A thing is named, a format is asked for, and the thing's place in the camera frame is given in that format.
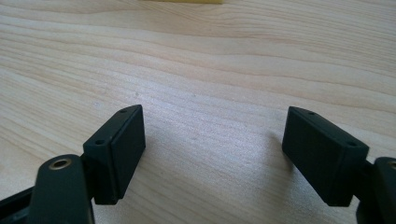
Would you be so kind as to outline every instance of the screw hole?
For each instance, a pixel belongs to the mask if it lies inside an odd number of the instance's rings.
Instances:
[[[53,163],[50,164],[49,168],[51,170],[61,170],[64,167],[69,166],[72,163],[72,161],[68,158],[66,159],[59,159]]]
[[[98,145],[98,146],[100,146],[100,145],[102,145],[104,142],[105,142],[105,140],[97,140],[97,141],[95,142],[95,144]]]
[[[390,161],[389,165],[390,167],[392,167],[393,170],[396,170],[396,161]]]
[[[349,146],[351,146],[351,147],[355,147],[355,146],[357,146],[356,145],[356,143],[354,143],[354,142],[346,142]]]

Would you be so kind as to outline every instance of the wood grain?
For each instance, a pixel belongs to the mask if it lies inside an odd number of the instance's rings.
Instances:
[[[355,223],[281,152],[290,105],[396,157],[396,2],[0,1],[0,199],[144,107],[147,148],[97,223]]]

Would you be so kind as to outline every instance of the wooden table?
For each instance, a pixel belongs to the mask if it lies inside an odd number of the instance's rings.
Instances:
[[[396,157],[393,0],[0,1],[0,199],[144,107],[147,148],[97,223],[355,223],[281,152],[290,105]]]

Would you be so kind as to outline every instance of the black plastic part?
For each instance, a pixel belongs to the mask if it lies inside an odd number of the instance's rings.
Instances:
[[[22,224],[29,214],[33,188],[14,194],[0,202],[0,224]]]
[[[329,206],[349,206],[369,148],[322,116],[290,107],[282,148]]]
[[[373,183],[379,210],[385,223],[396,223],[396,159],[378,158],[373,170]]]
[[[27,223],[93,223],[83,165],[79,156],[63,155],[38,169]]]
[[[90,192],[97,204],[122,199],[146,147],[143,108],[123,108],[84,143]]]

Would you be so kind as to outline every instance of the yellow object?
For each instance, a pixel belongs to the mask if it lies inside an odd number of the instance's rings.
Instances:
[[[222,0],[153,0],[156,2],[222,4]]]

